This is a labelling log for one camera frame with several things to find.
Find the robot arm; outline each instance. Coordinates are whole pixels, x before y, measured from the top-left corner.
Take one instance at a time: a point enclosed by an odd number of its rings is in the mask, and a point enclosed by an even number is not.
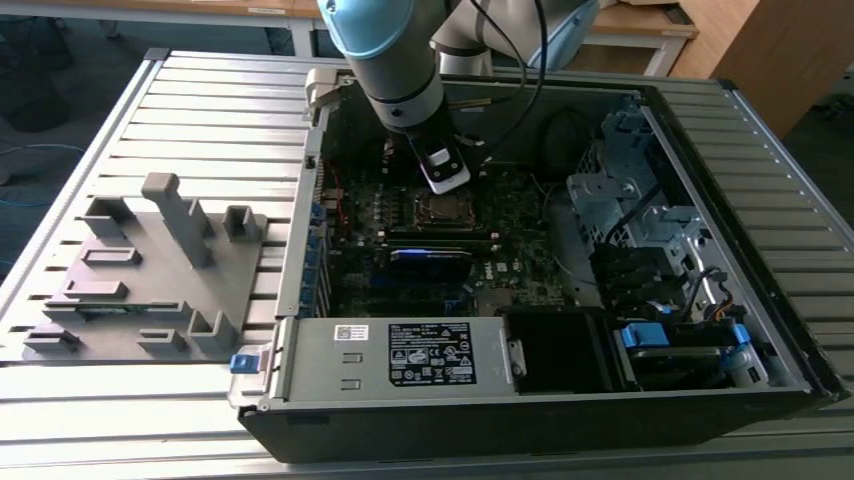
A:
[[[539,23],[532,0],[477,0],[516,44],[528,65],[539,64]],[[469,2],[441,23],[436,0],[317,0],[334,46],[344,54],[373,111],[404,135],[436,194],[462,185],[470,173],[456,142],[444,88],[429,47],[442,55],[511,51]],[[547,66],[573,57],[597,12],[596,0],[541,0],[549,29]]]

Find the black cable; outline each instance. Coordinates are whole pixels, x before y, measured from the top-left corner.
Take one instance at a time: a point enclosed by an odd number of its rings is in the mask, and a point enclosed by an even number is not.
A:
[[[681,309],[679,310],[679,315],[681,321],[687,321],[691,316],[691,306],[693,305],[693,300],[696,300],[696,294],[699,293],[699,287],[703,284],[703,280],[715,272],[719,272],[720,268],[713,265],[705,267],[701,272],[699,272],[699,276],[693,279],[693,283],[691,283],[691,289],[688,290],[688,296],[684,297],[684,304],[681,305]]]
[[[720,289],[725,297],[723,298],[723,300],[720,300],[720,303],[715,307],[715,310],[711,312],[711,315],[708,316],[707,320],[708,319],[715,320],[717,318],[717,313],[720,313],[732,305],[732,292],[729,292],[729,290],[723,286],[723,281],[717,282],[717,288]]]
[[[496,105],[498,103],[508,102],[516,96],[519,96],[519,94],[524,91],[524,86],[528,83],[528,69],[527,69],[527,66],[524,65],[524,59],[521,58],[521,54],[519,53],[519,49],[516,48],[516,44],[512,43],[512,40],[509,39],[509,37],[504,33],[504,30],[501,29],[501,27],[497,26],[497,23],[494,22],[494,20],[492,19],[492,17],[486,13],[486,11],[482,8],[482,6],[476,2],[476,0],[468,0],[468,2],[470,3],[470,6],[474,7],[477,12],[480,12],[480,15],[482,15],[482,18],[485,19],[486,23],[494,29],[494,32],[497,33],[497,35],[504,40],[504,43],[506,43],[506,46],[509,46],[509,49],[512,50],[512,54],[516,57],[516,64],[519,66],[519,72],[521,73],[521,78],[519,79],[519,86],[512,91],[512,93],[509,93],[508,95],[505,95],[502,97],[498,97],[498,98],[493,99],[489,102],[489,105]]]
[[[623,228],[625,224],[631,222],[631,219],[635,218],[640,213],[640,211],[649,205],[652,198],[655,198],[655,195],[657,195],[660,191],[661,191],[661,185],[659,183],[659,184],[655,184],[655,186],[648,192],[645,192],[645,195],[640,197],[640,200],[637,200],[637,203],[635,204],[635,206],[631,207],[631,210],[625,212],[625,215],[623,215],[623,218],[620,218],[619,221],[613,224],[613,226],[611,227],[611,230],[608,230],[608,234],[604,236],[604,241],[603,241],[604,244],[611,243],[611,239],[613,238],[613,235],[616,235],[616,232],[619,232],[620,228]]]
[[[539,20],[539,42],[540,42],[539,72],[536,74],[536,87],[533,88],[533,94],[528,99],[528,103],[524,106],[524,110],[521,110],[521,114],[519,115],[519,117],[516,117],[515,122],[512,123],[509,128],[506,128],[504,134],[500,137],[497,137],[497,140],[485,151],[486,158],[492,155],[494,150],[497,150],[497,147],[500,147],[504,144],[506,139],[512,136],[512,133],[519,129],[519,126],[527,119],[528,114],[533,109],[533,104],[536,103],[536,100],[539,99],[539,95],[543,91],[543,83],[545,82],[545,69],[548,65],[547,63],[548,62],[548,25],[545,23],[545,10],[543,9],[541,0],[533,0],[533,6],[536,7],[536,18]]]

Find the white label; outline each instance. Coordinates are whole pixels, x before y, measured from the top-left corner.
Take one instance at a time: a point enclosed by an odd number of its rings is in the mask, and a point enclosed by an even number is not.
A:
[[[277,8],[246,8],[249,13],[262,13],[264,15],[284,15],[284,10]]]
[[[366,325],[334,325],[334,340],[348,341],[368,339]]]

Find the table leg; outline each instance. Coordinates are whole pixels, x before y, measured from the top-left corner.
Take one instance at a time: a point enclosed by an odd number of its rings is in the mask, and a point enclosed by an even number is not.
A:
[[[314,57],[314,46],[310,33],[314,29],[309,18],[289,19],[290,35],[293,36],[293,55],[304,58]]]
[[[685,42],[687,39],[683,37],[667,37],[664,39],[660,48],[655,50],[649,64],[643,72],[644,75],[652,77],[665,77],[669,75],[669,70],[676,63]]]

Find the light blue robot arm segment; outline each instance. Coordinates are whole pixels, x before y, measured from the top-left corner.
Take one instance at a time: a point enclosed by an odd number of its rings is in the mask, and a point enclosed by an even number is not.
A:
[[[565,17],[560,25],[548,36],[548,58],[545,58],[547,70],[563,68],[581,48],[581,42],[592,27],[599,14],[596,0],[587,0]],[[528,60],[528,67],[539,67],[540,49],[537,48]]]
[[[380,55],[405,31],[416,0],[317,0],[334,46],[366,60]]]

